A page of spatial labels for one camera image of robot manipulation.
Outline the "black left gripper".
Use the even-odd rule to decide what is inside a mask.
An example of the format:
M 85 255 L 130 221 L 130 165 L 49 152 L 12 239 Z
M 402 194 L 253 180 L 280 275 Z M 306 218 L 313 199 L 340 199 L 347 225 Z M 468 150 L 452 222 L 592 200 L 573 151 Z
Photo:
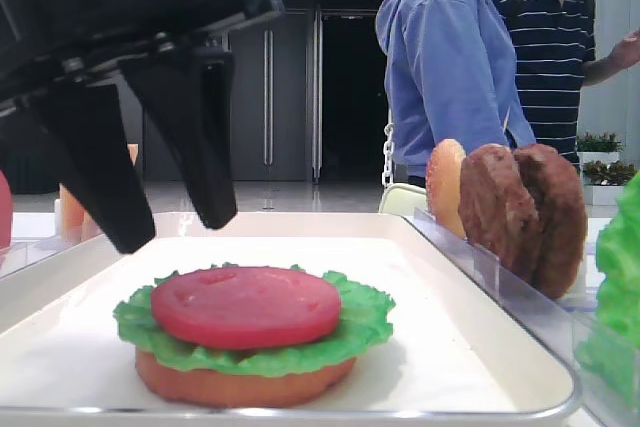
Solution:
M 202 224 L 237 213 L 230 160 L 231 52 L 199 30 L 271 19 L 282 0 L 1 0 L 1 108 L 57 82 L 120 70 L 155 124 Z

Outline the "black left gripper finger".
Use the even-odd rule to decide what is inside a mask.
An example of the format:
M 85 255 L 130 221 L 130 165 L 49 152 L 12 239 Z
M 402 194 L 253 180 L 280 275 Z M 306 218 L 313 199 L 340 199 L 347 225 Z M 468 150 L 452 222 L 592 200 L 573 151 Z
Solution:
M 150 207 L 131 162 L 117 87 L 66 84 L 30 100 L 46 166 L 81 203 L 118 252 L 155 236 Z

